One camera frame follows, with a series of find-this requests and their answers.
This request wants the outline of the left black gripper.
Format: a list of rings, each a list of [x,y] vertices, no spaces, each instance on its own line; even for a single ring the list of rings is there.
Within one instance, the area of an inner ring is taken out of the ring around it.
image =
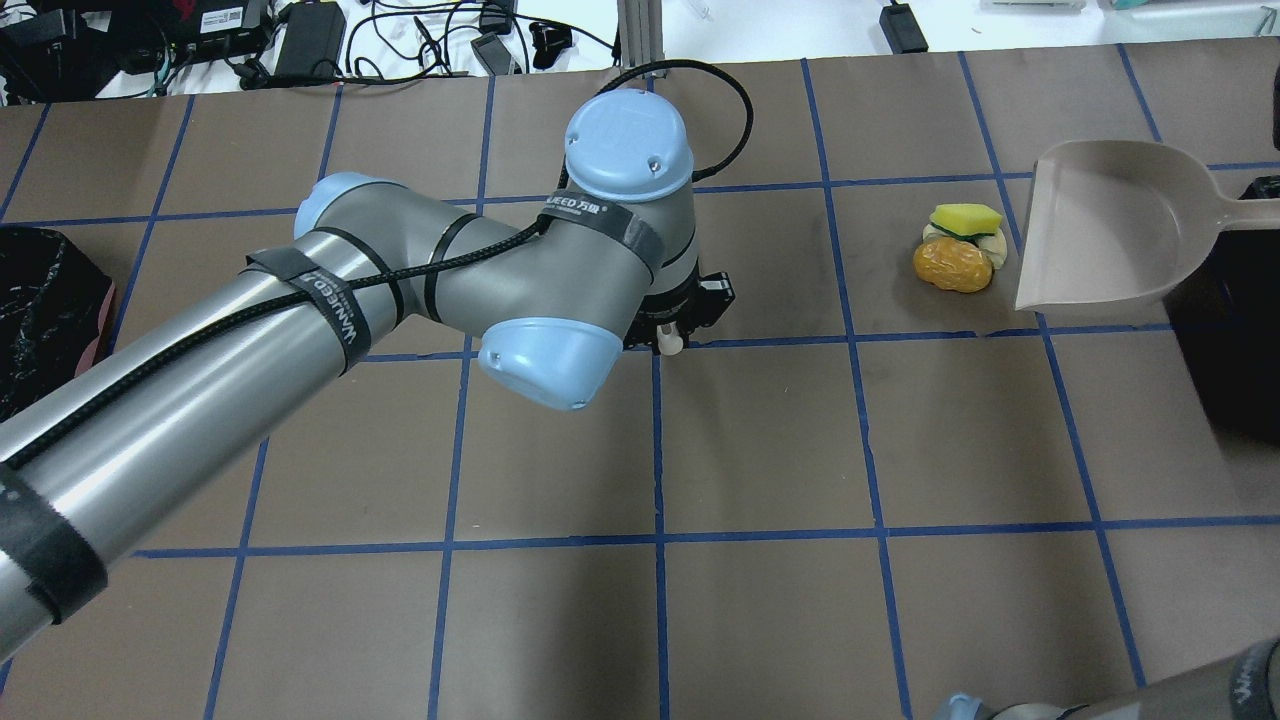
[[[736,293],[727,273],[700,275],[694,270],[675,288],[645,296],[625,336],[625,347],[646,347],[657,354],[655,328],[672,322],[678,324],[689,346],[691,336],[717,324],[735,300]]]

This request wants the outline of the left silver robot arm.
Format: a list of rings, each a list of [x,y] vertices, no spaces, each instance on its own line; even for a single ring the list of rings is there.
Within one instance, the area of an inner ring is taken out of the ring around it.
[[[559,177],[522,229],[342,172],[288,245],[3,423],[3,657],[101,594],[111,568],[237,455],[408,316],[479,341],[499,386],[573,413],[623,352],[680,352],[733,301],[699,272],[694,186],[748,146],[755,110],[691,59],[620,73],[571,117]]]

